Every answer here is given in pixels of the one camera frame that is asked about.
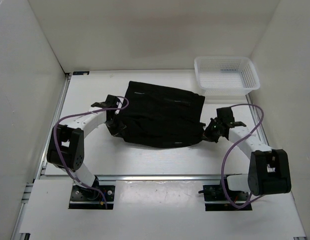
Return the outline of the black shorts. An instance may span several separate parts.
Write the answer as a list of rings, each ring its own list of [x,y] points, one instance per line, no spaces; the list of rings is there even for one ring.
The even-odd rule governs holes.
[[[130,81],[125,97],[129,106],[118,118],[126,128],[127,143],[154,148],[182,148],[202,140],[200,122],[204,96],[191,91]]]

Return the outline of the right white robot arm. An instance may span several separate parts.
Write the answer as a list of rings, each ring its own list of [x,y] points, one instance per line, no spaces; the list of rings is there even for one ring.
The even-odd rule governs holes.
[[[225,184],[219,187],[219,194],[225,200],[232,199],[238,191],[254,196],[286,194],[292,183],[288,154],[283,149],[273,149],[262,143],[247,125],[235,121],[231,107],[217,109],[203,133],[204,140],[217,143],[224,137],[238,147],[250,160],[247,174],[229,175]]]

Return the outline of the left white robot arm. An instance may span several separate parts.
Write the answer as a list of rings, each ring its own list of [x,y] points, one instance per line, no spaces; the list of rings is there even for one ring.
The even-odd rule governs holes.
[[[127,98],[108,95],[86,112],[62,117],[52,128],[46,160],[66,172],[88,200],[98,198],[101,190],[97,177],[84,164],[84,140],[100,125],[112,126],[116,112],[128,106]]]

